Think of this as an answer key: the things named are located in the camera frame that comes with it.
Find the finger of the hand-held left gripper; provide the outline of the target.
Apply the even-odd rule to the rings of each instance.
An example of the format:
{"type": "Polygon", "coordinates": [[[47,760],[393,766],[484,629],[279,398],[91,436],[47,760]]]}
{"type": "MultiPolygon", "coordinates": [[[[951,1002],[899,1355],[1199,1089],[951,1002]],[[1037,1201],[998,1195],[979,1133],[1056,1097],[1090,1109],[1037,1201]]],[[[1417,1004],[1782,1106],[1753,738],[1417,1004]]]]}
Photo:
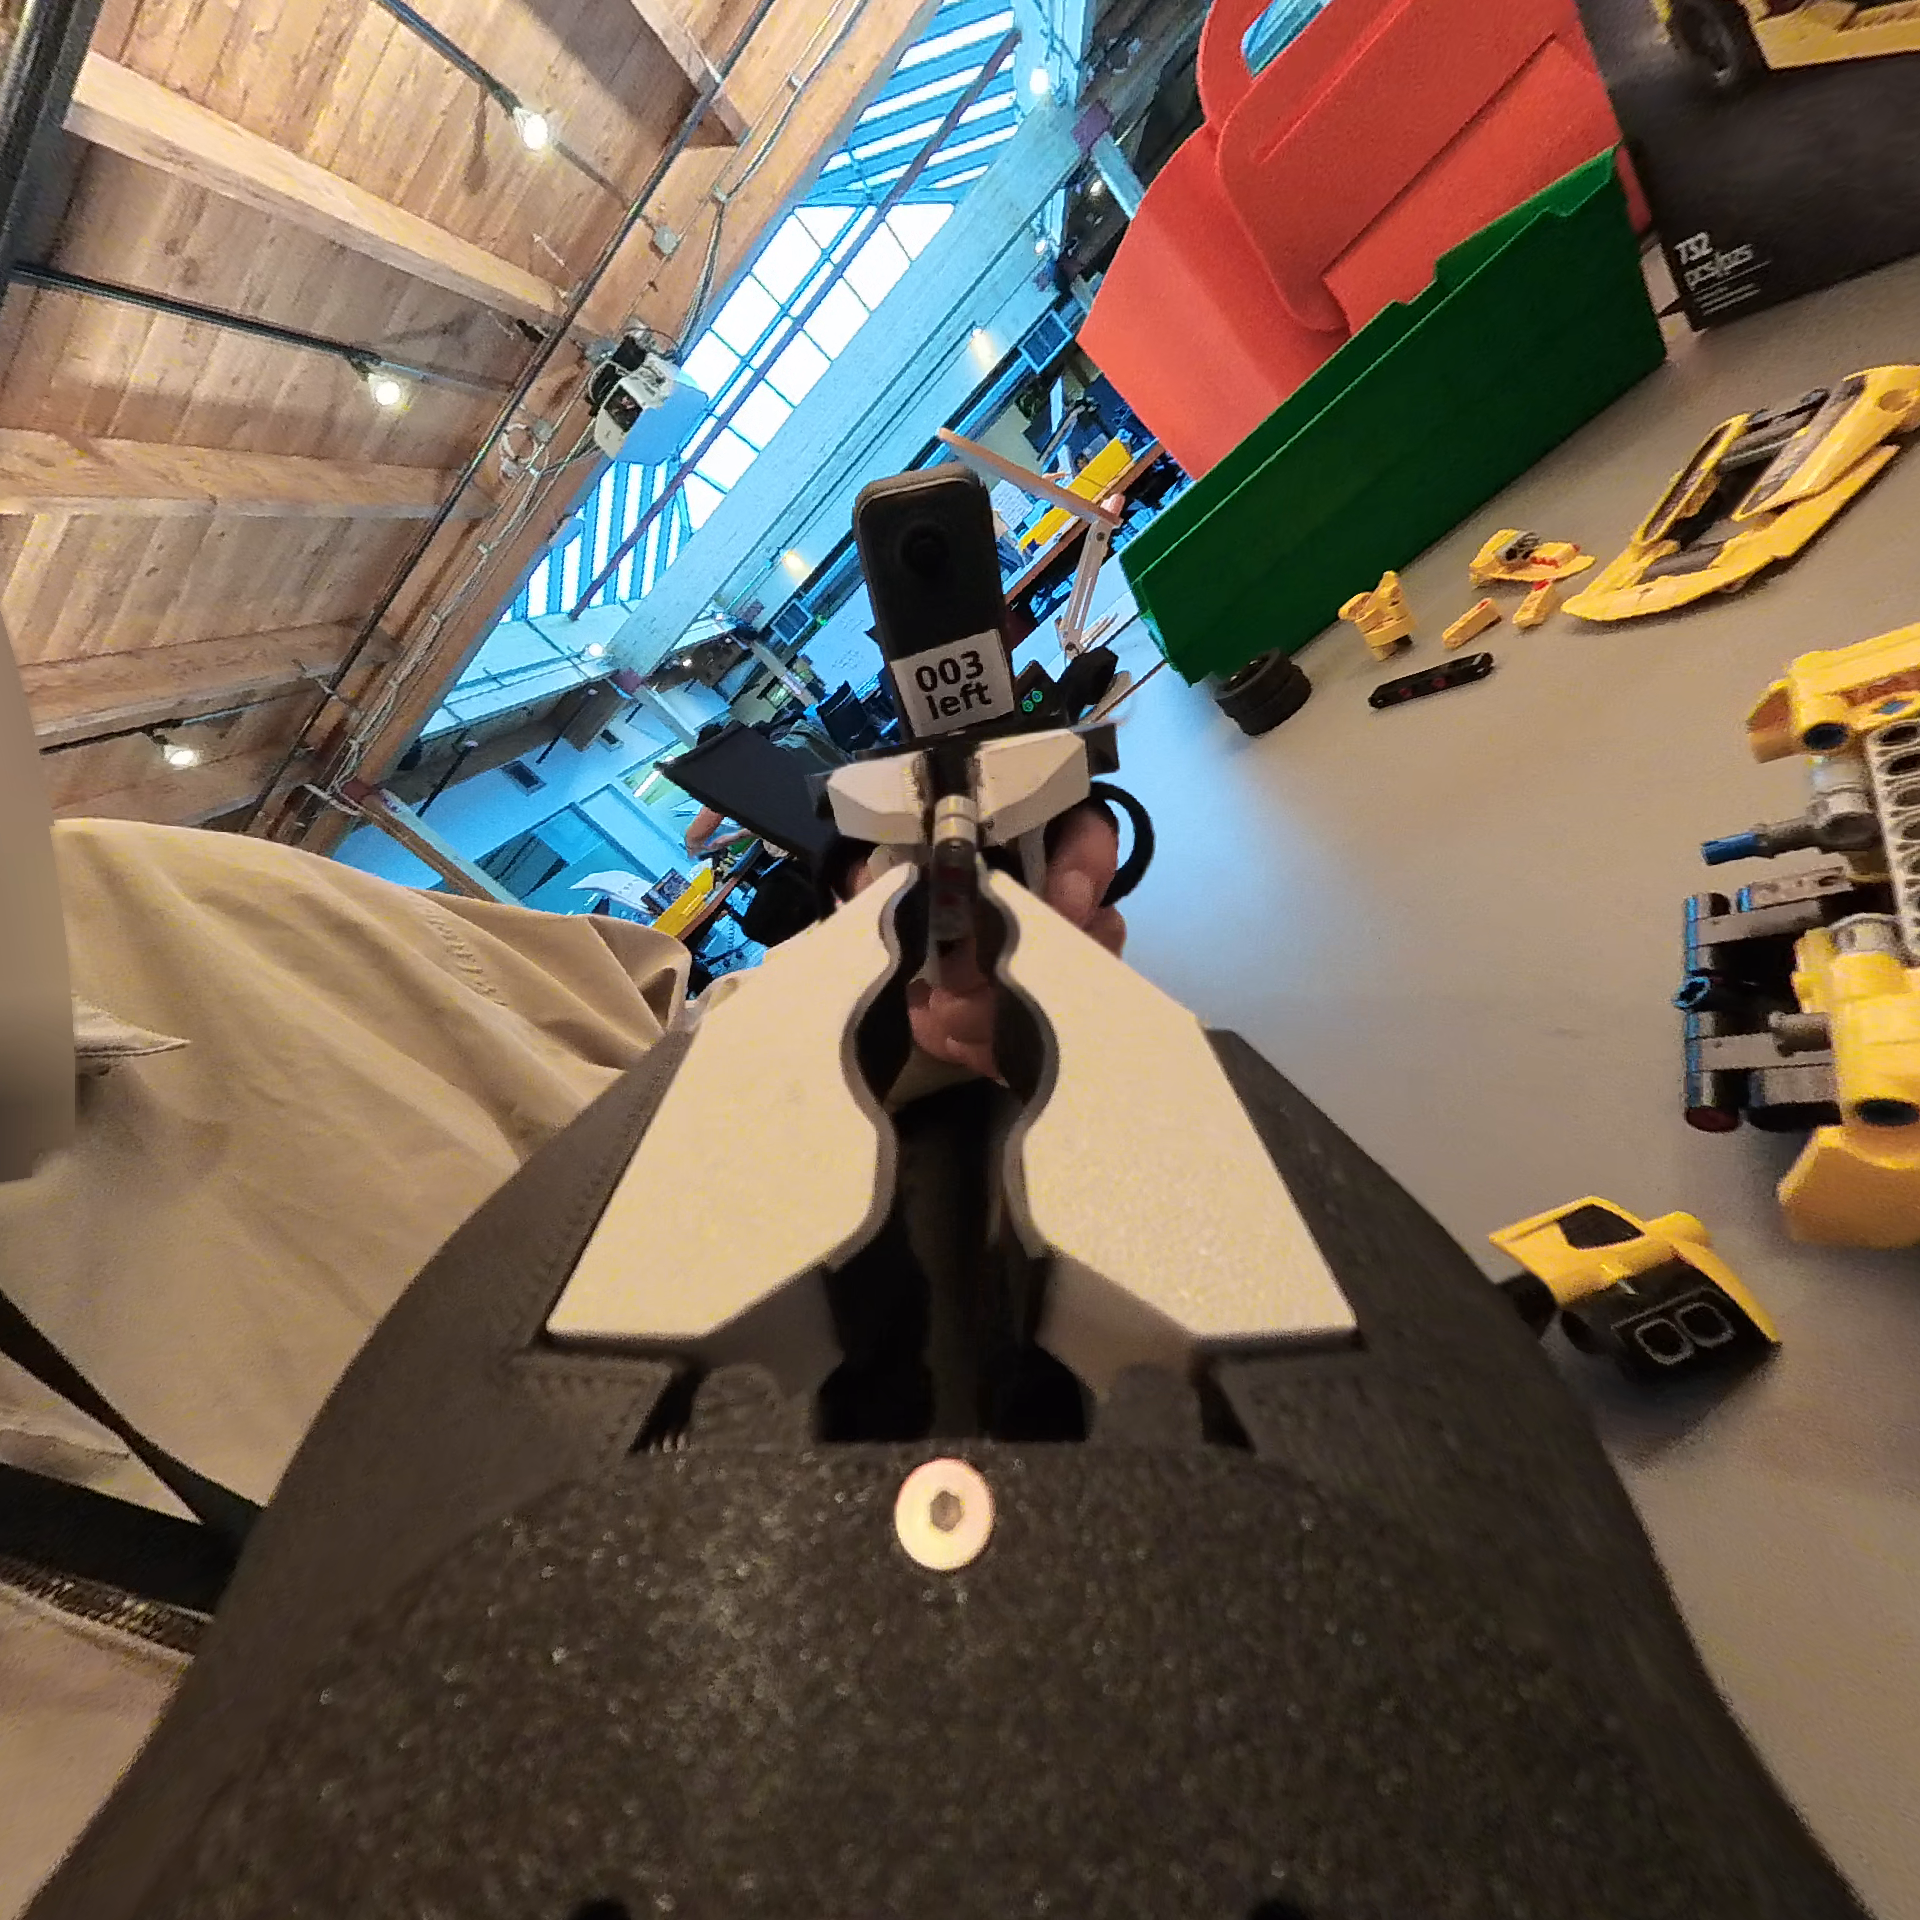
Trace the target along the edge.
{"type": "Polygon", "coordinates": [[[924,846],[932,837],[932,756],[899,752],[852,760],[827,777],[833,829],[871,846],[924,846]]]}
{"type": "Polygon", "coordinates": [[[1016,844],[1092,795],[1080,732],[1020,732],[972,751],[972,804],[984,844],[1016,844]]]}

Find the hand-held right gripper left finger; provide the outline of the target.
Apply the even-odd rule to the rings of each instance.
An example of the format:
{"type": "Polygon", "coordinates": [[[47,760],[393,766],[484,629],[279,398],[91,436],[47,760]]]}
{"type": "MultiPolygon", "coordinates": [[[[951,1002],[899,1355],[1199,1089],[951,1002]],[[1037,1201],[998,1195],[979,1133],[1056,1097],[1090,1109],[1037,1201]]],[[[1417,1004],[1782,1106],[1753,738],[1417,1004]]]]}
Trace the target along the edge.
{"type": "Polygon", "coordinates": [[[856,1056],[910,871],[701,1014],[544,1322],[552,1343],[836,1343],[830,1274],[884,1225],[899,1143],[856,1056]]]}

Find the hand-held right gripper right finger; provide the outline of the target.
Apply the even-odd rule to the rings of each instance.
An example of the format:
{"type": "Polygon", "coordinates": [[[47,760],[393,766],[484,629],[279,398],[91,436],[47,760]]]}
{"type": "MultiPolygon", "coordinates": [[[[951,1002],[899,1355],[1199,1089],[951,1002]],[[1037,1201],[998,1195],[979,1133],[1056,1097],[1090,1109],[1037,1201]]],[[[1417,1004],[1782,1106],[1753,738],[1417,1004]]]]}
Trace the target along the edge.
{"type": "Polygon", "coordinates": [[[1007,1201],[1047,1264],[1037,1338],[1078,1379],[1348,1345],[1358,1335],[1204,1025],[1044,900],[986,875],[1007,1014],[1037,1085],[1007,1201]]]}

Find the small yellow brick assembly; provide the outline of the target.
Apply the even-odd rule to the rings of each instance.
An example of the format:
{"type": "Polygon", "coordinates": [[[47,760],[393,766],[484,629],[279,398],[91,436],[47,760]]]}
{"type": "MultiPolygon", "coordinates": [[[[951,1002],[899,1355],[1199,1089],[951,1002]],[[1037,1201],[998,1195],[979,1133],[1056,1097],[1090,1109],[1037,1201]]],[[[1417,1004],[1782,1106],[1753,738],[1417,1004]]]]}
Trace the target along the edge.
{"type": "Polygon", "coordinates": [[[1536,1337],[1647,1386],[1757,1364],[1780,1333],[1693,1212],[1640,1217],[1599,1196],[1510,1223],[1491,1245],[1515,1271],[1498,1289],[1536,1337]]]}

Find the person's left forearm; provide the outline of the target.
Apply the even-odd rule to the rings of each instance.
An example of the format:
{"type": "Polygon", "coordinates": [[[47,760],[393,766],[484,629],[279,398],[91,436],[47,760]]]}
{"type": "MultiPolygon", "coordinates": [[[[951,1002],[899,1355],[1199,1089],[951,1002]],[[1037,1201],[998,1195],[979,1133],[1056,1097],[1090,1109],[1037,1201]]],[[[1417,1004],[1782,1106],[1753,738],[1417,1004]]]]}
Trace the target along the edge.
{"type": "Polygon", "coordinates": [[[519,1158],[704,1010],[677,939],[607,917],[422,894],[444,948],[456,1066],[519,1158]]]}

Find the wooden desk lamp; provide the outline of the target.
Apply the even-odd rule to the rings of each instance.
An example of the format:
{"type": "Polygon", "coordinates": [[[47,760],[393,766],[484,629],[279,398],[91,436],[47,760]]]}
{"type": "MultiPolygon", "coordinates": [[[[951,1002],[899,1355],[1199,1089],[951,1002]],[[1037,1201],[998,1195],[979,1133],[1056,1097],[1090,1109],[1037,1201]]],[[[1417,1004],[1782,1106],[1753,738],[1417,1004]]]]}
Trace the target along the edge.
{"type": "Polygon", "coordinates": [[[1107,565],[1114,535],[1124,523],[1124,492],[1102,497],[1076,495],[1044,479],[1039,470],[1023,469],[1005,459],[995,449],[979,444],[949,427],[936,430],[936,442],[945,444],[965,466],[983,479],[1007,483],[1027,492],[1047,509],[1066,515],[1080,530],[1078,561],[1070,583],[1066,609],[1056,618],[1056,633],[1066,661],[1078,661],[1090,648],[1107,624],[1090,629],[1092,596],[1099,575],[1107,565]]]}

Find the person's left hand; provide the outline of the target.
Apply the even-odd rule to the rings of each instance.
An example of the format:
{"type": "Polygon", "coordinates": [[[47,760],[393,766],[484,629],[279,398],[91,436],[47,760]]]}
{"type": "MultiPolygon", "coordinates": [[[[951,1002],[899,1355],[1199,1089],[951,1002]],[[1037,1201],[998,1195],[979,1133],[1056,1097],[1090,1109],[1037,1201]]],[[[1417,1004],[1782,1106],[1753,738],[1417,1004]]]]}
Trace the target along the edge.
{"type": "MultiPolygon", "coordinates": [[[[1123,912],[1107,902],[1120,871],[1120,829],[1105,801],[1088,801],[1047,829],[1047,868],[1040,896],[1068,924],[1100,948],[1120,957],[1126,946],[1123,912]]],[[[936,1068],[965,1078],[1000,1083],[997,1064],[997,977],[984,962],[984,921],[967,939],[936,952],[931,980],[907,991],[914,1046],[936,1068]]]]}

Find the black toy tire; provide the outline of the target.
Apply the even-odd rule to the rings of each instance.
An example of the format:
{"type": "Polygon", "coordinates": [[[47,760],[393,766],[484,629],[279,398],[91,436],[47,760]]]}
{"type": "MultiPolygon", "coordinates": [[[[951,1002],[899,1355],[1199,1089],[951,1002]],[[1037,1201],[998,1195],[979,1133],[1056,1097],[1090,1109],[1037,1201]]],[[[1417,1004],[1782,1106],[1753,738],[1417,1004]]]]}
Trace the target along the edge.
{"type": "Polygon", "coordinates": [[[1315,686],[1286,651],[1269,651],[1213,682],[1213,702],[1247,738],[1275,732],[1308,707],[1315,686]]]}

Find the white ceiling projector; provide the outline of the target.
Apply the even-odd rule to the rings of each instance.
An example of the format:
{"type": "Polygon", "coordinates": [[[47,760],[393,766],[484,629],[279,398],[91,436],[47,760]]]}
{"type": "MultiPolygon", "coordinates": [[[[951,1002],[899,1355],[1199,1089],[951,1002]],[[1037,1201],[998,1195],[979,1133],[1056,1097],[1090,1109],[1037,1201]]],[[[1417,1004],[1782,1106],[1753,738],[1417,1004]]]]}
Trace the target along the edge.
{"type": "Polygon", "coordinates": [[[591,436],[597,451],[626,460],[641,421],[667,407],[678,391],[677,363],[654,345],[648,328],[629,328],[588,379],[591,436]]]}

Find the black brick beam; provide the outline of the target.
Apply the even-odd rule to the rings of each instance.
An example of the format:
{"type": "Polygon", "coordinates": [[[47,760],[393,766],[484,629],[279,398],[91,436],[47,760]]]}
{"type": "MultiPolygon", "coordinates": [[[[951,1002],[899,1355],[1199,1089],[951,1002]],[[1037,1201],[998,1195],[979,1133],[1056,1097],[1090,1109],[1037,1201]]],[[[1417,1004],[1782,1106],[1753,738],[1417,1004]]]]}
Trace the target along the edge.
{"type": "Polygon", "coordinates": [[[1496,664],[1496,655],[1491,651],[1457,652],[1453,658],[1434,667],[1424,667],[1374,686],[1366,697],[1366,707],[1383,712],[1469,688],[1485,682],[1496,664]]]}

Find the person's beige jacket torso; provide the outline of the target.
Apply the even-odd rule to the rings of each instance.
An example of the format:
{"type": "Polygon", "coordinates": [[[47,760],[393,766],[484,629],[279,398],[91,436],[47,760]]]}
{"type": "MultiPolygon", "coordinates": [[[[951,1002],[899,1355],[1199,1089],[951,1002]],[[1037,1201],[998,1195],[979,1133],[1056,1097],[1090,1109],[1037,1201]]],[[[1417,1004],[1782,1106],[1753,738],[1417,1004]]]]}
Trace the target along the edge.
{"type": "Polygon", "coordinates": [[[687,1044],[519,1158],[429,893],[202,829],[52,856],[74,1131],[4,1183],[4,1306],[77,1381],[4,1357],[4,1916],[136,1916],[339,1647],[660,1401],[534,1327],[687,1044]]]}

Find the green plastic bin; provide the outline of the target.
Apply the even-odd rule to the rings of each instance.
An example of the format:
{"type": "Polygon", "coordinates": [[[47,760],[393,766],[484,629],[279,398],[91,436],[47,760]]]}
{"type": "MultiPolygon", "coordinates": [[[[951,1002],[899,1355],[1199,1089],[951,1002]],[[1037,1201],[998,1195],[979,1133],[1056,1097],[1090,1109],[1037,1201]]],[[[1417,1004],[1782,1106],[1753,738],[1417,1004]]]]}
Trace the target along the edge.
{"type": "Polygon", "coordinates": [[[1164,662],[1297,655],[1666,355],[1609,151],[1444,252],[1123,550],[1164,662]]]}

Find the yellow toy brick car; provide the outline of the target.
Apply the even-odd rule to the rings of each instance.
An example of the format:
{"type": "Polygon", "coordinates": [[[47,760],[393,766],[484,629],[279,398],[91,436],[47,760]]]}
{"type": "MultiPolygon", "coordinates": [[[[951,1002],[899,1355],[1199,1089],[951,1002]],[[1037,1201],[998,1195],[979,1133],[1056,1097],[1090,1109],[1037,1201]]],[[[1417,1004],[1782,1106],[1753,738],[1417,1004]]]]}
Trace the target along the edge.
{"type": "Polygon", "coordinates": [[[1743,721],[1795,763],[1795,815],[1711,838],[1711,868],[1788,863],[1684,912],[1683,1116],[1801,1141],[1792,1238],[1919,1242],[1919,629],[1788,662],[1743,721]]]}

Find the yellow brick body panel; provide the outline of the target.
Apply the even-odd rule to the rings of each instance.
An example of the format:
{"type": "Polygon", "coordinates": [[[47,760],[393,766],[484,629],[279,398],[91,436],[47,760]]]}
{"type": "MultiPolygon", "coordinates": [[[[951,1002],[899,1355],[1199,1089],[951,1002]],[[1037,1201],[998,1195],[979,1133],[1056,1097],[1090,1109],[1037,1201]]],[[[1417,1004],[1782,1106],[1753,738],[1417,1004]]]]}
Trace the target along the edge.
{"type": "Polygon", "coordinates": [[[1788,565],[1895,463],[1916,423],[1916,364],[1865,369],[1727,418],[1567,614],[1680,612],[1788,565]]]}

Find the dark toy car set box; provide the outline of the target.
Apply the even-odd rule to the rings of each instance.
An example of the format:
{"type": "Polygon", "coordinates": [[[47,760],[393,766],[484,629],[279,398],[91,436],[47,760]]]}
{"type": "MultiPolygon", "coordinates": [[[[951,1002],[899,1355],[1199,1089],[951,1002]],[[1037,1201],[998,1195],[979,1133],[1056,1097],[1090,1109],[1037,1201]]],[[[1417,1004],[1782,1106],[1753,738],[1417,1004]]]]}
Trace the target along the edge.
{"type": "Polygon", "coordinates": [[[1578,14],[1694,331],[1916,256],[1915,2],[1578,14]]]}

